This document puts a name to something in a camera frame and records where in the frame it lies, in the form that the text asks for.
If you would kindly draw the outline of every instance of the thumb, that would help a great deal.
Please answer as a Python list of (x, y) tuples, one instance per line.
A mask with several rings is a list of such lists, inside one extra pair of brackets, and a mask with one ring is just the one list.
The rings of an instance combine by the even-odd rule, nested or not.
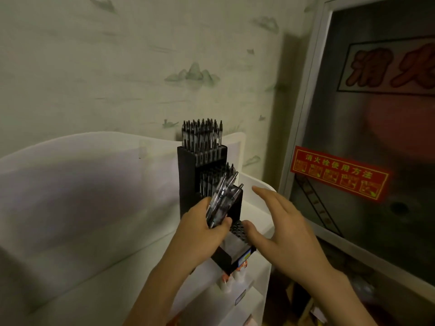
[(216, 241), (219, 241), (219, 244), (224, 241), (226, 235), (230, 231), (232, 222), (233, 220), (231, 217), (226, 216), (220, 225), (211, 229), (213, 236), (216, 238)]
[(271, 249), (272, 242), (264, 235), (259, 233), (255, 225), (252, 224), (251, 221), (245, 220), (242, 221), (242, 224), (249, 242), (257, 247), (262, 255), (266, 256)]

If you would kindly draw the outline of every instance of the white door frame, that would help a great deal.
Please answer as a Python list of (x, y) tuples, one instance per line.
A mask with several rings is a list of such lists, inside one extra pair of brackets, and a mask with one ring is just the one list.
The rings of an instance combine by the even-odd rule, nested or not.
[[(307, 50), (306, 61), (302, 74), (301, 87), (296, 100), (295, 112), (290, 129), (290, 135), (287, 144), (279, 192), (290, 198), (291, 189), (295, 175), (290, 172), (291, 160), (296, 145), (301, 145), (307, 119), (311, 108), (312, 98), (317, 83), (317, 77), (320, 70), (320, 64), (329, 31), (332, 13), (337, 10), (354, 8), (364, 4), (370, 4), (383, 0), (319, 0), (316, 15), (314, 17), (312, 34)], [(403, 286), (409, 288), (428, 301), (435, 303), (435, 287), (421, 280), (420, 278), (408, 273), (407, 271), (381, 259), (380, 257), (368, 252), (367, 250), (347, 241), (331, 231), (319, 226), (311, 221), (314, 232), (319, 238), (336, 246), (343, 252), (365, 263), (371, 268), (394, 279)]]

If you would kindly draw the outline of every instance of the pen display stand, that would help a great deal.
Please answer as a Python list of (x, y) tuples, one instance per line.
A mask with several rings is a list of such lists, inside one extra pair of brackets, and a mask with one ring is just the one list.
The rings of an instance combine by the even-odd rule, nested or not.
[[(180, 218), (203, 197), (207, 196), (200, 192), (201, 173), (213, 171), (227, 164), (227, 147), (222, 145), (219, 149), (219, 154), (216, 157), (208, 158), (208, 162), (205, 162), (206, 158), (203, 158), (202, 160), (204, 161), (199, 163), (198, 153), (188, 151), (182, 146), (177, 148), (178, 176), (180, 181)], [(230, 232), (211, 257), (228, 275), (233, 273), (256, 251), (255, 246), (251, 246), (247, 242), (243, 225), (240, 221), (242, 198), (243, 191), (227, 213), (228, 217), (231, 217), (233, 220)]]

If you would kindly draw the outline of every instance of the red sign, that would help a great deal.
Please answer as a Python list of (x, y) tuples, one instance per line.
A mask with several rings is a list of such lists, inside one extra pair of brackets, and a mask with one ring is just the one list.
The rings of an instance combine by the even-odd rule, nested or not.
[(380, 201), (384, 197), (391, 172), (326, 153), (297, 146), (291, 169), (330, 186), (365, 198)]

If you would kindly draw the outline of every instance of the person's left hand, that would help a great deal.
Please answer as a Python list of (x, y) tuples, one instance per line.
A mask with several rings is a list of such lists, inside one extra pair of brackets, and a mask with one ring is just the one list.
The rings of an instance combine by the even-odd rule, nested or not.
[(209, 229), (205, 214), (211, 198), (204, 198), (183, 215), (162, 260), (188, 275), (211, 257), (230, 230), (232, 219)]

